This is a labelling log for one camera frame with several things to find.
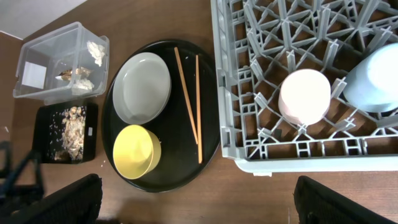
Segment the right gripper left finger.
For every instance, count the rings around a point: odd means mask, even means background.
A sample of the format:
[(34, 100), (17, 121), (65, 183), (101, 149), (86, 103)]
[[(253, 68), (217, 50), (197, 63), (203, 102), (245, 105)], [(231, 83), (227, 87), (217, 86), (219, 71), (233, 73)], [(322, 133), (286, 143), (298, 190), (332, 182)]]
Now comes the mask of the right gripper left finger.
[(38, 185), (1, 195), (1, 223), (94, 223), (103, 197), (102, 179), (89, 174), (44, 197)]

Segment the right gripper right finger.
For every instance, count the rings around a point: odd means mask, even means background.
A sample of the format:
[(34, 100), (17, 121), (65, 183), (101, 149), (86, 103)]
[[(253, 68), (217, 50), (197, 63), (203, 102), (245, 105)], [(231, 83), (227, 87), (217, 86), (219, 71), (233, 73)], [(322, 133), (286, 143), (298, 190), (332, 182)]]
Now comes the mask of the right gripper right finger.
[(294, 203), (300, 223), (395, 224), (305, 175), (297, 180)]

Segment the yellow bowl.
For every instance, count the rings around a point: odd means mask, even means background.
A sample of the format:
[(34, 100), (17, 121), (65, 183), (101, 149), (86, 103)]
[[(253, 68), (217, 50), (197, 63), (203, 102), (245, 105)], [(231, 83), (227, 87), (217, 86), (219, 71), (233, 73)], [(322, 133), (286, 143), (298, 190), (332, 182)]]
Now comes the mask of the yellow bowl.
[(113, 161), (116, 170), (126, 179), (139, 179), (151, 172), (161, 157), (159, 138), (139, 125), (126, 126), (116, 137)]

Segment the pink plastic cup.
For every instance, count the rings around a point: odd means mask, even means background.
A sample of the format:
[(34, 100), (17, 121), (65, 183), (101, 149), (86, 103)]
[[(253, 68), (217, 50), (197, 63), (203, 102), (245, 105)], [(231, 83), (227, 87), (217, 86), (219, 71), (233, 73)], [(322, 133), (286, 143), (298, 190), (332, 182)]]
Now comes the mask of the pink plastic cup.
[(280, 87), (278, 107), (288, 122), (312, 125), (326, 115), (331, 101), (331, 85), (321, 72), (309, 68), (289, 74)]

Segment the blue plastic cup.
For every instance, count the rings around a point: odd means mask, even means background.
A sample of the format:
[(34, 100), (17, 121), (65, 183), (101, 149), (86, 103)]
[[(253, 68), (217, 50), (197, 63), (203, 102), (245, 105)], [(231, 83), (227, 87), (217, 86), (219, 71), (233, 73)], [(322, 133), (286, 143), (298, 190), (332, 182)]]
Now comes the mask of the blue plastic cup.
[(397, 44), (376, 50), (345, 78), (343, 95), (357, 109), (383, 113), (397, 108)]

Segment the grey-green plate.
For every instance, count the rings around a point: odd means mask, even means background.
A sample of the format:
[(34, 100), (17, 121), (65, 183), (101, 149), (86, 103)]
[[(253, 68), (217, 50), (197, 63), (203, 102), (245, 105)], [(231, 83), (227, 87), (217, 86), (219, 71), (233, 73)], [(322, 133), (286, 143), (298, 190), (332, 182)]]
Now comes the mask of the grey-green plate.
[(172, 89), (164, 60), (150, 52), (134, 55), (119, 70), (113, 85), (116, 114), (127, 124), (145, 124), (165, 108)]

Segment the wooden chopstick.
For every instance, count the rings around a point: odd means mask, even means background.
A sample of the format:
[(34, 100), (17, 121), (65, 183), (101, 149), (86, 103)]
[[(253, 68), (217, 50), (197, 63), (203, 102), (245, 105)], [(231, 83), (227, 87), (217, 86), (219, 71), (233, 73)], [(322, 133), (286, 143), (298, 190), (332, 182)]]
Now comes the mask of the wooden chopstick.
[(179, 72), (179, 75), (180, 75), (180, 81), (181, 81), (181, 84), (182, 84), (183, 95), (184, 95), (184, 98), (185, 98), (185, 104), (186, 104), (188, 115), (189, 115), (189, 118), (190, 118), (190, 123), (191, 123), (192, 131), (193, 131), (193, 135), (194, 135), (196, 144), (198, 144), (197, 129), (196, 129), (195, 121), (194, 121), (194, 118), (193, 118), (192, 107), (191, 107), (191, 104), (190, 104), (190, 99), (189, 99), (189, 95), (188, 95), (188, 90), (187, 90), (187, 86), (186, 86), (185, 76), (184, 76), (184, 73), (183, 73), (183, 67), (182, 67), (182, 63), (181, 63), (178, 47), (174, 47), (174, 52), (175, 52), (175, 58), (176, 58), (176, 61), (177, 61), (178, 72)]
[(200, 103), (200, 72), (199, 72), (199, 58), (195, 56), (196, 62), (196, 103), (197, 103), (197, 135), (198, 135), (198, 163), (201, 164), (203, 161), (202, 152), (202, 136), (201, 136), (201, 103)]

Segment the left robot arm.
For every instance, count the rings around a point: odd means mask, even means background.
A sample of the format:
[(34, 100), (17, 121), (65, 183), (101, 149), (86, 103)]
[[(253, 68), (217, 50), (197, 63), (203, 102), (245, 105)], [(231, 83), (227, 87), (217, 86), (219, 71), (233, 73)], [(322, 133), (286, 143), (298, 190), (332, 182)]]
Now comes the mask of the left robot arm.
[[(1, 151), (5, 152), (4, 167), (1, 169), (1, 178), (5, 182), (1, 184), (1, 218), (10, 216), (12, 213), (42, 200), (44, 197), (44, 185), (41, 175), (41, 154), (31, 150), (21, 163), (11, 169), (11, 143), (1, 142)], [(35, 183), (30, 185), (17, 185), (16, 182), (27, 164), (34, 165)]]

